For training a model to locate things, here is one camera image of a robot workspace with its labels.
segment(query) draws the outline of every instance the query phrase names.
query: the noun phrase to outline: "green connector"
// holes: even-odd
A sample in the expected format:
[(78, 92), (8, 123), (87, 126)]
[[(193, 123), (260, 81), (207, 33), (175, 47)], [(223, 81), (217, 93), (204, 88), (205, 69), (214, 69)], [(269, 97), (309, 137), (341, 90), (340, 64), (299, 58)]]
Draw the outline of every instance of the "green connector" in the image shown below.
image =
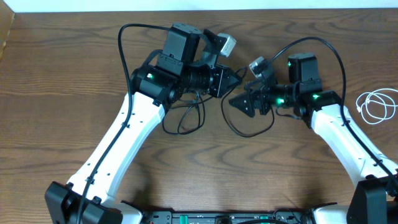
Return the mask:
[(180, 224), (188, 224), (188, 215), (180, 216)]
[(261, 215), (261, 216), (260, 216), (260, 219), (268, 219), (268, 216), (266, 216), (266, 215)]

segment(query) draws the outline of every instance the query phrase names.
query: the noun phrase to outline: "wood grain surface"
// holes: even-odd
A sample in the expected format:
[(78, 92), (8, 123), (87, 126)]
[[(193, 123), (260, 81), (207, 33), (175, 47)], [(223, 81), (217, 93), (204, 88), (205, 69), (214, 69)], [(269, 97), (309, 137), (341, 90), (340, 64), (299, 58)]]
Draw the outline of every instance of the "wood grain surface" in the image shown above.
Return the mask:
[[(396, 9), (17, 14), (0, 64), (0, 223), (50, 223), (45, 190), (53, 180), (65, 183), (80, 168), (123, 102), (119, 28), (130, 22), (169, 27), (175, 21), (231, 34), (237, 46), (221, 61), (233, 69), (261, 55), (270, 58), (302, 37), (328, 40), (345, 63), (351, 114), (398, 162), (398, 118), (370, 126), (354, 105), (364, 91), (398, 85)], [(162, 48), (165, 35), (125, 31), (130, 71)], [(338, 62), (317, 42), (301, 43), (275, 61), (280, 82), (288, 82), (287, 56), (299, 52), (316, 53), (324, 89), (340, 94)], [(271, 121), (271, 116), (251, 119), (227, 110), (247, 133)], [(175, 128), (179, 115), (170, 113), (166, 126)], [(142, 208), (264, 211), (349, 204), (353, 192), (333, 151), (302, 121), (276, 117), (270, 131), (244, 139), (225, 125), (220, 100), (211, 100), (199, 131), (170, 136), (158, 126), (150, 134), (126, 172), (118, 199)]]

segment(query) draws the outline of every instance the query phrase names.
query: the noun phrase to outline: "black cable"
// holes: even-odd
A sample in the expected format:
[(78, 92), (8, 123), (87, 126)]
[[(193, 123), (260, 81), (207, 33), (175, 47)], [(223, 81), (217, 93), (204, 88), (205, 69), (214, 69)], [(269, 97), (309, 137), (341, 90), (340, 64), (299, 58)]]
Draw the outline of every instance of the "black cable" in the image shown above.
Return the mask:
[(240, 222), (238, 224), (257, 224), (257, 223), (275, 223), (275, 224), (288, 224), (287, 222), (279, 221), (279, 220), (262, 220), (262, 219), (255, 219), (255, 220), (249, 220), (245, 222)]
[[(238, 74), (241, 70), (244, 70), (244, 73), (242, 75), (242, 79), (243, 79), (246, 76), (248, 68), (247, 67), (240, 68), (240, 69), (238, 69), (238, 71), (236, 71), (236, 73)], [(232, 88), (227, 94), (225, 94), (225, 96), (221, 100), (221, 113), (223, 114), (223, 118), (225, 120), (225, 123), (228, 125), (230, 130), (232, 130), (233, 133), (237, 134), (238, 136), (241, 136), (241, 137), (244, 137), (244, 138), (251, 138), (251, 137), (257, 136), (259, 134), (262, 134), (262, 133), (268, 131), (272, 127), (272, 125), (274, 125), (274, 121), (275, 121), (274, 110), (272, 109), (272, 107), (271, 107), (271, 113), (272, 113), (272, 122), (271, 122), (271, 124), (266, 129), (264, 129), (262, 131), (259, 131), (259, 132), (256, 132), (256, 133), (244, 134), (241, 131), (239, 131), (237, 128), (235, 128), (233, 126), (233, 124), (226, 119), (226, 116), (225, 116), (225, 113), (224, 113), (224, 100), (229, 94), (232, 93), (232, 91), (235, 90), (235, 88), (236, 88), (236, 86), (234, 88)]]
[(362, 142), (362, 140), (356, 135), (356, 133), (353, 131), (351, 126), (349, 125), (349, 122), (347, 122), (346, 116), (344, 115), (344, 102), (345, 102), (345, 97), (346, 97), (346, 72), (344, 69), (343, 61), (341, 60), (337, 50), (327, 41), (325, 41), (322, 38), (319, 37), (305, 37), (299, 40), (296, 40), (289, 44), (288, 46), (284, 47), (279, 53), (277, 53), (271, 60), (268, 61), (265, 67), (270, 65), (277, 57), (279, 57), (282, 53), (284, 53), (287, 49), (289, 49), (291, 46), (298, 44), (300, 42), (306, 41), (306, 40), (317, 40), (320, 41), (321, 43), (325, 44), (336, 56), (337, 61), (340, 65), (341, 68), (341, 74), (343, 76), (343, 92), (341, 94), (341, 104), (340, 104), (340, 115), (343, 120), (343, 125), (345, 125), (348, 129), (348, 131), (351, 133), (351, 135), (355, 138), (355, 140), (359, 143), (359, 145), (362, 146), (362, 148), (370, 155), (370, 157), (376, 162), (376, 166), (379, 166), (390, 178), (391, 182), (394, 185), (394, 188), (396, 190), (395, 193), (398, 192), (398, 181), (394, 178), (392, 175), (391, 171), (382, 163), (382, 160), (379, 160), (373, 153), (372, 151), (365, 145), (365, 143)]
[[(163, 131), (164, 131), (165, 133), (171, 134), (171, 135), (179, 135), (179, 134), (180, 134), (180, 135), (186, 135), (186, 134), (193, 133), (194, 131), (197, 131), (198, 129), (200, 129), (200, 128), (205, 124), (205, 119), (206, 119), (205, 102), (209, 101), (209, 100), (212, 99), (213, 97), (210, 96), (210, 97), (208, 97), (207, 99), (203, 100), (199, 93), (197, 93), (197, 97), (200, 99), (200, 102), (194, 102), (194, 103), (187, 103), (187, 104), (183, 104), (183, 105), (177, 105), (177, 106), (173, 106), (173, 107), (171, 107), (171, 108), (169, 109), (169, 111), (170, 111), (170, 110), (175, 110), (175, 109), (179, 109), (179, 108), (188, 108), (188, 109), (184, 112), (184, 115), (181, 117), (180, 121), (178, 122), (178, 127), (177, 127), (177, 132), (176, 132), (176, 133), (166, 130), (165, 124), (164, 124), (165, 118), (162, 120), (162, 128), (163, 128)], [(199, 105), (202, 105), (202, 110), (203, 110), (203, 122), (202, 122), (202, 123), (200, 123), (201, 118), (200, 118), (200, 108), (199, 108)], [(181, 128), (181, 126), (182, 126), (182, 122), (183, 122), (183, 120), (185, 119), (185, 117), (186, 117), (186, 115), (188, 114), (188, 112), (189, 112), (192, 108), (196, 108), (196, 109), (197, 109), (197, 112), (198, 112), (198, 126), (195, 127), (195, 128), (192, 129), (192, 130), (185, 131), (185, 132), (180, 132), (180, 128)]]
[(84, 205), (84, 202), (85, 202), (85, 199), (87, 196), (88, 188), (90, 187), (91, 183), (93, 183), (93, 181), (94, 181), (94, 175), (96, 174), (96, 171), (100, 167), (101, 163), (104, 161), (106, 155), (108, 155), (108, 152), (112, 149), (114, 143), (118, 140), (118, 138), (121, 135), (121, 133), (123, 132), (124, 128), (128, 125), (128, 122), (131, 117), (133, 90), (131, 89), (132, 87), (130, 86), (130, 75), (129, 75), (129, 71), (127, 69), (126, 59), (124, 58), (122, 42), (121, 42), (123, 30), (127, 27), (146, 27), (146, 28), (152, 28), (152, 29), (169, 30), (169, 28), (166, 28), (166, 27), (159, 27), (159, 26), (152, 26), (152, 25), (145, 25), (145, 24), (126, 24), (126, 25), (122, 26), (119, 30), (118, 47), (119, 47), (120, 58), (121, 58), (122, 66), (123, 66), (123, 70), (124, 70), (124, 75), (126, 76), (127, 93), (129, 96), (129, 109), (127, 111), (126, 119), (124, 120), (123, 124), (121, 125), (120, 130), (115, 135), (115, 137), (112, 139), (111, 143), (106, 148), (106, 150), (104, 151), (104, 153), (102, 154), (102, 156), (100, 157), (100, 159), (98, 160), (96, 165), (94, 166), (94, 169), (91, 172), (90, 176), (87, 178), (87, 183), (86, 183), (83, 193), (81, 195), (81, 199), (80, 199), (80, 203), (79, 203), (79, 207), (78, 207), (78, 213), (77, 213), (77, 218), (76, 218), (77, 224), (80, 224), (80, 222), (81, 222), (81, 218), (83, 216), (83, 205)]
[(284, 117), (293, 118), (293, 119), (301, 119), (301, 117), (296, 116), (296, 115), (292, 115), (292, 114), (280, 114), (280, 113), (278, 112), (279, 109), (280, 109), (280, 108), (276, 108), (276, 109), (275, 109), (275, 114), (278, 115), (278, 116), (284, 116)]
[(179, 101), (181, 101), (181, 102), (183, 102), (183, 103), (186, 103), (186, 104), (191, 104), (191, 103), (198, 103), (198, 100), (199, 100), (199, 92), (198, 91), (195, 91), (195, 93), (196, 93), (196, 99), (194, 99), (194, 100), (181, 100), (181, 99), (178, 99)]
[(294, 214), (294, 212), (291, 211), (291, 209), (289, 209), (289, 208), (278, 208), (277, 210), (275, 210), (274, 213), (272, 214), (272, 218), (273, 218), (273, 219), (276, 219), (276, 213), (277, 213), (278, 211), (280, 211), (280, 210), (288, 210), (288, 211), (290, 211), (290, 212), (293, 214), (293, 217), (296, 219), (296, 221), (297, 221), (298, 223), (301, 223), (301, 221), (296, 217), (296, 215)]

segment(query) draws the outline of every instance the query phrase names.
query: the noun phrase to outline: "coiled white cable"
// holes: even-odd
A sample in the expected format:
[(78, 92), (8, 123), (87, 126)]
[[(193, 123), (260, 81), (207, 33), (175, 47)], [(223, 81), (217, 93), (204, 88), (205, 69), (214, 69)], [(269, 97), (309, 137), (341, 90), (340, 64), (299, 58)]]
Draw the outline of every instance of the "coiled white cable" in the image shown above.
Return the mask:
[[(394, 91), (394, 92), (398, 93), (398, 90), (395, 90), (395, 89), (392, 89), (392, 88), (381, 88), (381, 89), (379, 89), (379, 90), (374, 90), (373, 92), (365, 92), (365, 93), (362, 93), (362, 94), (360, 94), (360, 96), (356, 99), (356, 102), (355, 102), (355, 104), (356, 104), (356, 109), (358, 110), (359, 113), (361, 113), (362, 119), (363, 119), (366, 123), (368, 123), (368, 124), (378, 124), (378, 123), (380, 123), (380, 122), (382, 122), (382, 121), (385, 121), (385, 120), (387, 120), (387, 119), (391, 119), (391, 118), (395, 115), (395, 113), (396, 113), (396, 107), (397, 107), (398, 105), (396, 105), (395, 101), (394, 101), (390, 96), (387, 96), (387, 95), (382, 94), (382, 93), (378, 93), (379, 91)], [(366, 94), (368, 94), (368, 95), (366, 96), (365, 101), (361, 104), (361, 106), (359, 106), (359, 105), (358, 105), (359, 99), (360, 99), (363, 95), (366, 95)], [(372, 97), (372, 96), (375, 96), (375, 97), (379, 98), (381, 101), (371, 100), (371, 97)], [(388, 100), (390, 100), (390, 101), (392, 102), (392, 104), (391, 104), (391, 105), (386, 104), (386, 102), (382, 99), (382, 97), (385, 97), (385, 98), (387, 98)], [(382, 117), (378, 117), (378, 116), (374, 116), (373, 114), (371, 114), (371, 113), (369, 112), (368, 106), (369, 106), (370, 103), (377, 103), (377, 104), (380, 104), (380, 105), (383, 105), (383, 106), (384, 106), (384, 117), (383, 117), (383, 118), (382, 118)], [(366, 118), (365, 118), (364, 115), (363, 115), (363, 114), (364, 114), (364, 113), (363, 113), (363, 106), (365, 106), (366, 112), (368, 113), (368, 115), (369, 115), (370, 117), (374, 118), (374, 119), (378, 119), (378, 121), (376, 121), (376, 122), (369, 122), (368, 120), (366, 120)], [(387, 117), (387, 107), (388, 107), (388, 106), (393, 108), (392, 114), (391, 114), (389, 117)]]

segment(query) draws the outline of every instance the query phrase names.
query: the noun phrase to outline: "circuit board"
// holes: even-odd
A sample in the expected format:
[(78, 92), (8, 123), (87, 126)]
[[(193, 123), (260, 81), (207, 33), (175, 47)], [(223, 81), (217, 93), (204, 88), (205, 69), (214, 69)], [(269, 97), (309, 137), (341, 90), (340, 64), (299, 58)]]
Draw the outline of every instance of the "circuit board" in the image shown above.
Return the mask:
[(173, 213), (169, 211), (144, 212), (141, 224), (238, 224), (241, 222), (263, 219), (261, 224), (268, 224), (267, 219), (276, 219), (286, 223), (298, 224), (302, 212), (265, 212), (265, 213)]

